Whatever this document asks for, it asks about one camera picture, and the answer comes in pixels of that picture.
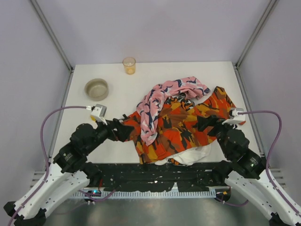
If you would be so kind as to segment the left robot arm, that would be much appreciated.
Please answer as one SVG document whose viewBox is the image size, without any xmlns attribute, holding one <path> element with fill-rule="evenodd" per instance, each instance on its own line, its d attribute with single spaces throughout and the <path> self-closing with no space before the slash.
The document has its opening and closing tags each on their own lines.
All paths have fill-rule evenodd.
<svg viewBox="0 0 301 226">
<path fill-rule="evenodd" d="M 54 157 L 44 176 L 16 202 L 8 202 L 5 212 L 16 226 L 42 226 L 52 212 L 78 190 L 90 184 L 100 170 L 87 162 L 88 155 L 105 140 L 127 140 L 134 127 L 117 119 L 80 124 L 69 143 Z"/>
</svg>

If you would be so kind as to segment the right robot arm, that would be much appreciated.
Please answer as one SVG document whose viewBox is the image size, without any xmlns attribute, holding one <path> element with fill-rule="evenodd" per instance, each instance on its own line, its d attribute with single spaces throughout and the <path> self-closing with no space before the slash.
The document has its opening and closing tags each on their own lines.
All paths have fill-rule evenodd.
<svg viewBox="0 0 301 226">
<path fill-rule="evenodd" d="M 198 117 L 198 131 L 208 129 L 208 135 L 216 138 L 226 158 L 213 171 L 254 205 L 269 225 L 299 226 L 300 205 L 280 186 L 265 159 L 249 149 L 250 141 L 236 128 L 243 121 L 244 116 L 232 116 L 226 120 L 215 115 Z"/>
</svg>

